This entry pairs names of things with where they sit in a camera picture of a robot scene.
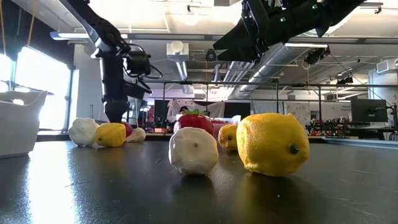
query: black robotic arm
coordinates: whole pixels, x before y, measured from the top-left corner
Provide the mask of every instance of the black robotic arm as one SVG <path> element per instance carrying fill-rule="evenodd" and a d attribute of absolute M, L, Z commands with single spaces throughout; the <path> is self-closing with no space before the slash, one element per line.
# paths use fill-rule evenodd
<path fill-rule="evenodd" d="M 103 103 L 110 122 L 121 122 L 128 110 L 127 96 L 142 99 L 144 93 L 152 93 L 141 75 L 150 75 L 150 55 L 142 49 L 131 51 L 119 30 L 97 15 L 85 0 L 59 0 L 82 24 L 94 46 L 92 57 L 100 58 L 103 82 Z M 137 83 L 128 83 L 123 74 L 135 74 Z"/>
<path fill-rule="evenodd" d="M 366 0 L 242 0 L 241 20 L 217 41 L 218 60 L 258 62 L 268 47 L 316 29 L 322 37 Z"/>

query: bright window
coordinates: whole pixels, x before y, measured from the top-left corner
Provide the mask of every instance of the bright window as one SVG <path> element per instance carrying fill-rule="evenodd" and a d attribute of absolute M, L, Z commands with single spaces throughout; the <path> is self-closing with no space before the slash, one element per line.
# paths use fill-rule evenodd
<path fill-rule="evenodd" d="M 8 91 L 8 81 L 11 77 L 11 59 L 0 54 L 0 92 Z"/>
<path fill-rule="evenodd" d="M 40 112 L 40 128 L 66 128 L 70 75 L 67 65 L 34 49 L 24 47 L 18 54 L 16 91 L 49 93 Z"/>

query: white fruit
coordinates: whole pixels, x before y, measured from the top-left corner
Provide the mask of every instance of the white fruit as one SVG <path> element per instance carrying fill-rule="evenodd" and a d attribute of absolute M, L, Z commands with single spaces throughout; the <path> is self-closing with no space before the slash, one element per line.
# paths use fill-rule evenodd
<path fill-rule="evenodd" d="M 68 133 L 72 142 L 77 146 L 91 146 L 95 141 L 95 131 L 98 124 L 93 118 L 76 118 Z"/>
<path fill-rule="evenodd" d="M 203 129 L 179 129 L 170 139 L 169 160 L 183 174 L 206 174 L 218 162 L 217 142 Z"/>
<path fill-rule="evenodd" d="M 126 142 L 142 142 L 145 140 L 146 133 L 142 128 L 136 128 L 130 136 L 126 138 Z"/>

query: white basket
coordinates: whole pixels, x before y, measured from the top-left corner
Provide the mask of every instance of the white basket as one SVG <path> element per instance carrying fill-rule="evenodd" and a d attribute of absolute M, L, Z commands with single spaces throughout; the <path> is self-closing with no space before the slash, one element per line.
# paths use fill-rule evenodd
<path fill-rule="evenodd" d="M 39 132 L 39 114 L 46 91 L 0 93 L 0 157 L 33 150 Z M 13 103 L 22 100 L 23 105 Z"/>

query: yellow lemon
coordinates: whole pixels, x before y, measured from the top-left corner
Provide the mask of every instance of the yellow lemon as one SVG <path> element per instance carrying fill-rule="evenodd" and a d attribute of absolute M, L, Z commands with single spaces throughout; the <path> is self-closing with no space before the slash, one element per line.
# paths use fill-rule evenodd
<path fill-rule="evenodd" d="M 104 147 L 119 147 L 126 140 L 126 127 L 119 123 L 101 124 L 95 131 L 95 143 Z"/>
<path fill-rule="evenodd" d="M 223 149 L 227 151 L 238 150 L 238 145 L 236 143 L 237 128 L 237 124 L 227 124 L 220 128 L 218 132 L 218 142 Z"/>
<path fill-rule="evenodd" d="M 308 136 L 291 114 L 248 116 L 239 124 L 236 139 L 239 156 L 251 172 L 287 176 L 310 157 Z"/>

